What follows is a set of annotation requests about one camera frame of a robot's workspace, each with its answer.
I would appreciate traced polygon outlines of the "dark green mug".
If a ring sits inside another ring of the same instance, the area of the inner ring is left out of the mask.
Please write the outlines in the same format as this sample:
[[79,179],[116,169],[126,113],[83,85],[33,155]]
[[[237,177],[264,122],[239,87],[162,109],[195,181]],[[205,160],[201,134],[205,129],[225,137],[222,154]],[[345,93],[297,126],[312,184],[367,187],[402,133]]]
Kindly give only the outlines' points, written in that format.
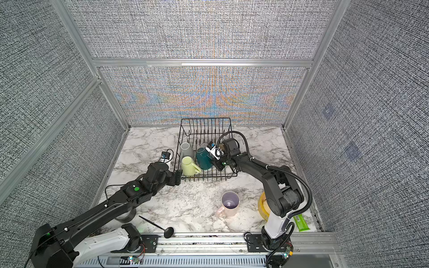
[[205,148],[201,147],[196,151],[196,158],[202,170],[209,170],[212,168],[209,152]]

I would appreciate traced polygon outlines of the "light green mug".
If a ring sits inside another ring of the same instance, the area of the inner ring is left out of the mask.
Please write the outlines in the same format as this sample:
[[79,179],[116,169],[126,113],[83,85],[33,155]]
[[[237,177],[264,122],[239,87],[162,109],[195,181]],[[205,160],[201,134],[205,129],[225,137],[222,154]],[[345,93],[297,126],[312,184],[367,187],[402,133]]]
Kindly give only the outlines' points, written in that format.
[[182,174],[185,176],[194,176],[202,173],[202,169],[195,164],[190,156],[185,156],[181,161]]

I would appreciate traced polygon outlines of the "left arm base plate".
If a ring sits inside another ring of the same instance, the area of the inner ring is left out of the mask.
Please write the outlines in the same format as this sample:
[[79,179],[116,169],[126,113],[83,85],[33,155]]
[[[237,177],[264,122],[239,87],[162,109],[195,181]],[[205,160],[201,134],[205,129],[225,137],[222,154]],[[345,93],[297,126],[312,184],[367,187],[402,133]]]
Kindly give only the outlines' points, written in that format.
[[155,253],[159,236],[156,234],[142,235],[132,223],[121,226],[126,231],[126,237],[130,240],[123,249],[111,251],[111,253]]

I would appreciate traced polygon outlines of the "white ceramic mug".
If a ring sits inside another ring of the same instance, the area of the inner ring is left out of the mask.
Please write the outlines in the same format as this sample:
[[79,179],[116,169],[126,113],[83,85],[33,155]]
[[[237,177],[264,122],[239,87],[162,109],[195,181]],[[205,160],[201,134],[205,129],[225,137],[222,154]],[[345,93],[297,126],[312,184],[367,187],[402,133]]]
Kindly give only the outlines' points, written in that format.
[[181,160],[185,157],[190,157],[192,160],[195,158],[195,152],[192,145],[188,142],[183,142],[180,146]]

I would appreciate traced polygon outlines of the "aluminium front rail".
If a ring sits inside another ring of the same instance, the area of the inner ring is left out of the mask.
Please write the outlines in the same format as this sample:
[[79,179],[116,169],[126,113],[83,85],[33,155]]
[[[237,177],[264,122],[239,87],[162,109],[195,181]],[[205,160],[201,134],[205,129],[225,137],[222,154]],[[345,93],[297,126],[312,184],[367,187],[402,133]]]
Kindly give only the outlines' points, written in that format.
[[293,251],[248,252],[243,233],[159,233],[155,253],[104,253],[81,268],[345,268],[331,233],[294,233]]

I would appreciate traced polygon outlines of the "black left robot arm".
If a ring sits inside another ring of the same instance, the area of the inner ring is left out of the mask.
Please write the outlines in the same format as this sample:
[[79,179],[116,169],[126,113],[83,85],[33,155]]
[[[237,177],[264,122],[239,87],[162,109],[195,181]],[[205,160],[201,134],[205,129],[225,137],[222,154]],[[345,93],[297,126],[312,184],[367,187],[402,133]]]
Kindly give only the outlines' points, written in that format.
[[110,233],[92,233],[111,220],[151,200],[162,188],[181,183],[182,171],[171,172],[166,163],[151,163],[145,174],[87,212],[55,227],[45,224],[34,235],[28,262],[36,268],[73,268],[111,251],[136,251],[141,235],[130,222]]

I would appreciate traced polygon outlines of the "pink purple mug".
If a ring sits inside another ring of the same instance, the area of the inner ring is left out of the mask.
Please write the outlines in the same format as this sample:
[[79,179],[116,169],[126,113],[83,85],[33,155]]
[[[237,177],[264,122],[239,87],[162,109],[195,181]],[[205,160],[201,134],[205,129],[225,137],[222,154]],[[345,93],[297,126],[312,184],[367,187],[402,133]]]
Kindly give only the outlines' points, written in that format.
[[228,191],[223,193],[221,207],[216,211],[216,217],[231,217],[237,214],[240,198],[237,193]]

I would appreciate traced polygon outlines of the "yellow bowl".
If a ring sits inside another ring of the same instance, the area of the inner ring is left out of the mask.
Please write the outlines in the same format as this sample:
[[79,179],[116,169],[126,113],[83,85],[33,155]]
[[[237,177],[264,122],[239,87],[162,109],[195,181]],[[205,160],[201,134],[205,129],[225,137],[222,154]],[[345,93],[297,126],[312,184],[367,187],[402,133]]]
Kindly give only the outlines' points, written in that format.
[[258,211],[265,221],[269,219],[271,210],[268,206],[267,198],[264,192],[261,194],[258,200]]

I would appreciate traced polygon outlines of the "green snack packet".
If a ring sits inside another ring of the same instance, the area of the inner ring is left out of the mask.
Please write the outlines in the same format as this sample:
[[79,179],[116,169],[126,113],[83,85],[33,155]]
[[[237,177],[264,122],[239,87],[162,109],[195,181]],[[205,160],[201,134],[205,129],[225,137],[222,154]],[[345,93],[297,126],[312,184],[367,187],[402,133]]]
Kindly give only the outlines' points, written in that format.
[[303,215],[299,214],[293,217],[299,232],[309,231],[310,228]]

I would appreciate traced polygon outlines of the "black ladle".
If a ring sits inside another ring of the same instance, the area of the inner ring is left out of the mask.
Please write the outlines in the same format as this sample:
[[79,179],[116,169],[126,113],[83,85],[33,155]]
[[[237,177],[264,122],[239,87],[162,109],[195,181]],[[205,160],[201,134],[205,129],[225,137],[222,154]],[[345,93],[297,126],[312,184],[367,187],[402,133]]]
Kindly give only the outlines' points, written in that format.
[[158,224],[154,223],[153,221],[144,218],[143,216],[139,216],[142,220],[144,220],[145,222],[155,226],[156,228],[160,229],[163,231],[163,236],[165,239],[169,239],[174,235],[174,228],[173,227],[167,227],[167,228],[163,228],[161,226],[159,226]]

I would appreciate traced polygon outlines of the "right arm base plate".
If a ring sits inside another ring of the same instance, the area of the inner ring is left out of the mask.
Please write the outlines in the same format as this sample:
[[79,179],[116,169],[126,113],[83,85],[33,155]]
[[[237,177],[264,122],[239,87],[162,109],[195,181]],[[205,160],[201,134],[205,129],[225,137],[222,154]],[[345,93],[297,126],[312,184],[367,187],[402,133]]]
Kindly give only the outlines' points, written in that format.
[[290,239],[286,241],[287,234],[271,239],[268,235],[261,233],[250,233],[246,232],[243,238],[246,242],[248,252],[272,252],[277,250],[278,252],[293,251],[293,245]]

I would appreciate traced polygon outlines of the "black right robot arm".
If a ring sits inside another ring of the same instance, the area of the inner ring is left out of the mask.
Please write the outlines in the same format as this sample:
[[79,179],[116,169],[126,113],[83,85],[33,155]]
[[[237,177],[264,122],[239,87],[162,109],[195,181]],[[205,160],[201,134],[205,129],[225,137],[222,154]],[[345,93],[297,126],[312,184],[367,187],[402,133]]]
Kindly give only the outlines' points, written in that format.
[[217,142],[210,141],[205,150],[217,170],[229,166],[262,183],[270,209],[261,230],[264,247],[274,251],[289,242],[293,232],[291,219],[306,212],[313,203],[309,185],[289,167],[269,165],[252,156],[246,137],[239,131],[222,134]]

